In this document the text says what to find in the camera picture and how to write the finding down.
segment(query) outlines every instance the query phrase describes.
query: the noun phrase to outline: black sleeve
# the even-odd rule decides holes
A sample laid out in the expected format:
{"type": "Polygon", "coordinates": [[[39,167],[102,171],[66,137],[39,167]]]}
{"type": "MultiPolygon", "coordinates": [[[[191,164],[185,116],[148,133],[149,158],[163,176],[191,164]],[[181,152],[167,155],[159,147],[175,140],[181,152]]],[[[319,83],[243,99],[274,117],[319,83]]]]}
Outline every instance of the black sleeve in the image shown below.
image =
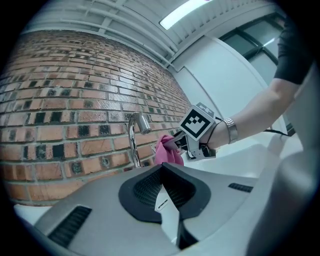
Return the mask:
{"type": "Polygon", "coordinates": [[[283,79],[300,85],[314,58],[310,54],[304,39],[289,18],[286,19],[284,30],[278,43],[278,66],[274,78],[283,79]]]}

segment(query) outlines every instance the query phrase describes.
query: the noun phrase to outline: pink cloth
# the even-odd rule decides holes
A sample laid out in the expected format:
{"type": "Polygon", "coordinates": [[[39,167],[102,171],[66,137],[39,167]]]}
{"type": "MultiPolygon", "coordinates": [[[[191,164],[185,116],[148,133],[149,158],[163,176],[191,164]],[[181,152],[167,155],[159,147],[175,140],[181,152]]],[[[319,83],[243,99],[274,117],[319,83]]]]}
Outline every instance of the pink cloth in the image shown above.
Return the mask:
{"type": "Polygon", "coordinates": [[[163,135],[156,143],[155,146],[155,164],[161,165],[165,163],[175,163],[178,165],[184,165],[184,160],[179,154],[178,150],[167,149],[164,147],[163,143],[166,143],[173,139],[174,137],[169,135],[163,135]]]}

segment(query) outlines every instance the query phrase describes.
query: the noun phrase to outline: fluorescent light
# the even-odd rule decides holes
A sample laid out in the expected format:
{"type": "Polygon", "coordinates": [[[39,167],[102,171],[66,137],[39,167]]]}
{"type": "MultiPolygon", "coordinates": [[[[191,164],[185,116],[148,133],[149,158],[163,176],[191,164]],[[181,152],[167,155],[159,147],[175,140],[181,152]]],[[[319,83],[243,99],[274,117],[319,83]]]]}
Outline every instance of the fluorescent light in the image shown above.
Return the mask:
{"type": "Polygon", "coordinates": [[[170,29],[176,22],[181,20],[184,16],[191,13],[200,6],[205,5],[213,0],[189,0],[177,9],[171,12],[167,17],[160,21],[160,25],[166,30],[170,29]]]}
{"type": "Polygon", "coordinates": [[[274,42],[276,38],[272,38],[270,41],[266,42],[263,46],[270,45],[272,42],[274,42]]]}

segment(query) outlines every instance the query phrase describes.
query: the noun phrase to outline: silver wristwatch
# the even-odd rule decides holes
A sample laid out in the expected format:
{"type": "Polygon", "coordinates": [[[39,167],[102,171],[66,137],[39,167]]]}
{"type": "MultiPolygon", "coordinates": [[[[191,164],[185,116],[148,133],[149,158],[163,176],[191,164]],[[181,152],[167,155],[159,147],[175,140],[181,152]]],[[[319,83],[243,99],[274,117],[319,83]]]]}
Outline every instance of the silver wristwatch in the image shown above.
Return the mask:
{"type": "Polygon", "coordinates": [[[238,130],[235,122],[231,118],[226,118],[222,120],[226,127],[228,128],[230,142],[229,144],[235,143],[238,141],[238,130]]]}

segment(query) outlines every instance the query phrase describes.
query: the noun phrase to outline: white ceiling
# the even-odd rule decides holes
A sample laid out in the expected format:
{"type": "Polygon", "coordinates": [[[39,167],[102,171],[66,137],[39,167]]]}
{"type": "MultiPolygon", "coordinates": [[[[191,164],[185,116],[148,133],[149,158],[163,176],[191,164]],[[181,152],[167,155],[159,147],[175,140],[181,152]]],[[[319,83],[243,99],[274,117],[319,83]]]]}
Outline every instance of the white ceiling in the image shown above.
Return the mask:
{"type": "Polygon", "coordinates": [[[165,30],[159,22],[187,0],[51,0],[24,33],[69,29],[125,43],[162,66],[224,21],[272,5],[266,0],[213,0],[165,30]]]}

